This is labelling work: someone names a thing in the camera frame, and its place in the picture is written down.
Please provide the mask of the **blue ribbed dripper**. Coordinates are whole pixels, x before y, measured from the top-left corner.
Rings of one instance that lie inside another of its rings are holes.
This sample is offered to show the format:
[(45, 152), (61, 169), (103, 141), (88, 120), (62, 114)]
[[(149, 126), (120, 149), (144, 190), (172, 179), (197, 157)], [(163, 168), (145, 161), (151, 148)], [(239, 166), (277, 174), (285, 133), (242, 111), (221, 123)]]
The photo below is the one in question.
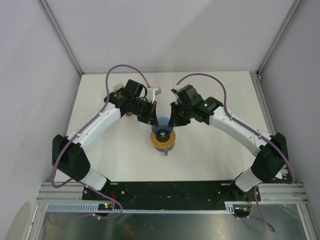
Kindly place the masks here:
[(158, 125), (152, 125), (151, 131), (158, 137), (164, 138), (171, 134), (174, 127), (170, 125), (170, 119), (168, 117), (158, 117)]

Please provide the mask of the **wooden ring dripper stand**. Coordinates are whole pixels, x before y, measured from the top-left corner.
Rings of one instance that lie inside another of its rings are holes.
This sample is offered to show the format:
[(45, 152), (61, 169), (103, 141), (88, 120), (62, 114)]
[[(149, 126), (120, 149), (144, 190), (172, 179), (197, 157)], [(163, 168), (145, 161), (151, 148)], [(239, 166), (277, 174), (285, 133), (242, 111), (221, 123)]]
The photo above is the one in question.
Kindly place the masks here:
[(173, 130), (168, 136), (161, 139), (161, 137), (157, 137), (154, 132), (151, 132), (150, 140), (155, 147), (159, 149), (168, 149), (175, 144), (176, 133)]

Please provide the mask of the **glass coffee server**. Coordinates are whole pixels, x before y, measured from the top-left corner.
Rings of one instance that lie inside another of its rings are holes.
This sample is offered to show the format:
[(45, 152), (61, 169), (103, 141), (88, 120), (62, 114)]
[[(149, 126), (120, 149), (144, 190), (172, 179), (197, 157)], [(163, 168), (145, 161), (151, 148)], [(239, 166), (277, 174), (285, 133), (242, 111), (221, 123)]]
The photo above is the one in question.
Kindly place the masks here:
[(169, 152), (175, 147), (175, 144), (169, 146), (169, 147), (166, 147), (166, 148), (160, 148), (160, 147), (157, 147), (155, 146), (155, 149), (161, 153), (163, 153), (165, 156), (168, 156)]

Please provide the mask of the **orange coffee filter holder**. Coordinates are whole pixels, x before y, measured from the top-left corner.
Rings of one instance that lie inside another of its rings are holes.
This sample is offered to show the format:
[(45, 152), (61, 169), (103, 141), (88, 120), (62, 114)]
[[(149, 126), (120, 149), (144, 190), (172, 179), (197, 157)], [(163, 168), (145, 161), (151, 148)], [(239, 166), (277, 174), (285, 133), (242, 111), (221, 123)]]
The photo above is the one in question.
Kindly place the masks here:
[(120, 84), (118, 84), (118, 85), (116, 85), (116, 86), (113, 87), (113, 91), (114, 91), (115, 93), (121, 92), (124, 87), (125, 87), (125, 86), (124, 86), (122, 83), (120, 83)]

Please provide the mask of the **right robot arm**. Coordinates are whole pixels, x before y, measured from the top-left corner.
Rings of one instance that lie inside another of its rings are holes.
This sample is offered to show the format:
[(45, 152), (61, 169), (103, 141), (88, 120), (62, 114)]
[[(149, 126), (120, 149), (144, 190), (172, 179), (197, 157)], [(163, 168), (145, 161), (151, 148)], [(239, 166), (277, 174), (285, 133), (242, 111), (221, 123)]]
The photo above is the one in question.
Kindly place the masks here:
[(183, 88), (175, 86), (171, 92), (176, 100), (170, 104), (170, 126), (186, 126), (192, 119), (205, 123), (238, 141), (255, 157), (251, 167), (242, 172), (230, 188), (230, 194), (235, 200), (242, 201), (257, 184), (271, 182), (284, 167), (288, 151), (282, 134), (271, 135), (250, 130), (244, 123), (227, 114), (227, 108), (222, 102), (214, 97), (203, 99), (190, 84)]

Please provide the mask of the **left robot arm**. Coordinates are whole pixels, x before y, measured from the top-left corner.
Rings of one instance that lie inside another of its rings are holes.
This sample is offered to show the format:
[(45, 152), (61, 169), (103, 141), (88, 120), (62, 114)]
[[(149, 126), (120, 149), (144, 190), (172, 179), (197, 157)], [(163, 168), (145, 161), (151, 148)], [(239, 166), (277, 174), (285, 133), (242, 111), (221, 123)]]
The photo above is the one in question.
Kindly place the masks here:
[(110, 196), (109, 180), (91, 167), (86, 150), (113, 123), (125, 114), (133, 114), (147, 125), (157, 126), (157, 103), (161, 93), (159, 87), (145, 87), (134, 80), (126, 85), (117, 85), (104, 99), (95, 115), (77, 130), (67, 136), (56, 135), (52, 141), (53, 170), (60, 170), (71, 180), (93, 188), (93, 194), (100, 200)]

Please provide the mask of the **right aluminium side rail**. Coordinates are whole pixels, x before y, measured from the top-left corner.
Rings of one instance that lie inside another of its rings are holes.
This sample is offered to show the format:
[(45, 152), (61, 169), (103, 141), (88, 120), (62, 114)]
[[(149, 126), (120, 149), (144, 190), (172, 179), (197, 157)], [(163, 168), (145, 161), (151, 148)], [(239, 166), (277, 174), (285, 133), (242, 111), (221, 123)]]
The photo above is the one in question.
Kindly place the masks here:
[[(275, 134), (277, 132), (277, 127), (273, 117), (272, 110), (270, 108), (267, 95), (262, 83), (262, 78), (260, 75), (257, 75), (255, 70), (249, 72), (262, 114), (266, 123), (267, 130)], [(296, 206), (297, 212), (299, 214), (299, 221), (303, 226), (304, 235), (308, 240), (318, 240), (320, 238), (320, 230), (316, 224), (316, 220), (311, 209), (310, 202), (300, 203), (300, 204), (271, 204), (271, 205), (282, 205), (285, 208)]]

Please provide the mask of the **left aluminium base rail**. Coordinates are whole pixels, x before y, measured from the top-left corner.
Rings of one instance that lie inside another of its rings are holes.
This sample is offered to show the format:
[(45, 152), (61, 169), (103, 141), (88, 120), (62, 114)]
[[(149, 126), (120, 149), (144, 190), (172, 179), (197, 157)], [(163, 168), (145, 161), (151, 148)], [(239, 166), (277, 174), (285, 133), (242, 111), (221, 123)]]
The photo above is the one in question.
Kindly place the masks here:
[(82, 200), (84, 187), (75, 182), (67, 183), (60, 188), (54, 188), (51, 183), (41, 184), (37, 200), (38, 201), (78, 201)]

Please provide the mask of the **right aluminium frame post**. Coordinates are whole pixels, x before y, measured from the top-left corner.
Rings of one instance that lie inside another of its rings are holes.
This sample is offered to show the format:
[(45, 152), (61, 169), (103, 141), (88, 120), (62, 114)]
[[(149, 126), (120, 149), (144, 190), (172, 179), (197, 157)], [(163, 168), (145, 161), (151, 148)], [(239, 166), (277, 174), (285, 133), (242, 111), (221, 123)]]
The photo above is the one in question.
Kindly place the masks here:
[(267, 65), (271, 61), (273, 55), (275, 54), (277, 48), (280, 46), (282, 40), (284, 39), (286, 33), (290, 29), (291, 25), (293, 24), (296, 16), (298, 15), (300, 9), (302, 8), (303, 4), (305, 3), (304, 0), (294, 0), (291, 7), (289, 8), (287, 14), (283, 22), (281, 23), (270, 47), (268, 48), (261, 64), (259, 65), (256, 74), (260, 76), (264, 70), (266, 69)]

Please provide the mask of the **aluminium frame post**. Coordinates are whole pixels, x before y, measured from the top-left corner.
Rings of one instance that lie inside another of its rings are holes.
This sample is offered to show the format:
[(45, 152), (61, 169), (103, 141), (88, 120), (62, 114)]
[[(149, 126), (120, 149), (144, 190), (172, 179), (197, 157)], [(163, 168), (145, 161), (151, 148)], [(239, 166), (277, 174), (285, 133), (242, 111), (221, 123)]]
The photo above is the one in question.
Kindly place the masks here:
[(264, 70), (266, 69), (267, 65), (271, 61), (273, 55), (275, 54), (277, 48), (280, 46), (282, 40), (284, 39), (286, 33), (290, 29), (291, 25), (293, 24), (296, 16), (298, 15), (300, 9), (302, 8), (303, 4), (305, 3), (304, 0), (294, 0), (291, 7), (289, 8), (287, 14), (283, 22), (281, 23), (270, 47), (268, 48), (261, 64), (259, 65), (256, 74), (260, 76)]
[(78, 73), (79, 76), (82, 76), (84, 73), (80, 67), (80, 64), (78, 62), (78, 60), (76, 59), (76, 56), (72, 50), (72, 48), (70, 47), (70, 44), (67, 41), (67, 38), (65, 37), (65, 34), (62, 31), (62, 28), (60, 26), (60, 24), (58, 23), (55, 14), (53, 13), (49, 3), (47, 0), (37, 0), (41, 10), (43, 11), (45, 17), (47, 18), (53, 32), (55, 33), (58, 41), (60, 42), (60, 45), (62, 46), (65, 54), (67, 55), (67, 57), (69, 58), (69, 60), (71, 61), (74, 69), (76, 70), (76, 72)]

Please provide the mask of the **left aluminium frame post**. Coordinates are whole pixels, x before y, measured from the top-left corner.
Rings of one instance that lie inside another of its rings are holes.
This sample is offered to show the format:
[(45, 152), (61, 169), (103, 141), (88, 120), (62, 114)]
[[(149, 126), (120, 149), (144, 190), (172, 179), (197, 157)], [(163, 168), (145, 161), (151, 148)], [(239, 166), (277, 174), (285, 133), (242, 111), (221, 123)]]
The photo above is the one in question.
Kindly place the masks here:
[(41, 10), (43, 11), (45, 17), (47, 18), (53, 32), (55, 33), (58, 41), (60, 42), (60, 45), (62, 46), (65, 54), (67, 55), (67, 57), (69, 58), (69, 60), (71, 61), (74, 69), (76, 70), (76, 72), (78, 73), (79, 76), (82, 76), (84, 73), (80, 67), (80, 64), (78, 62), (78, 60), (76, 59), (76, 56), (72, 50), (72, 48), (70, 47), (70, 44), (67, 41), (67, 38), (65, 37), (65, 34), (62, 31), (62, 28), (60, 26), (60, 24), (58, 23), (55, 14), (53, 13), (49, 3), (47, 0), (37, 0)]

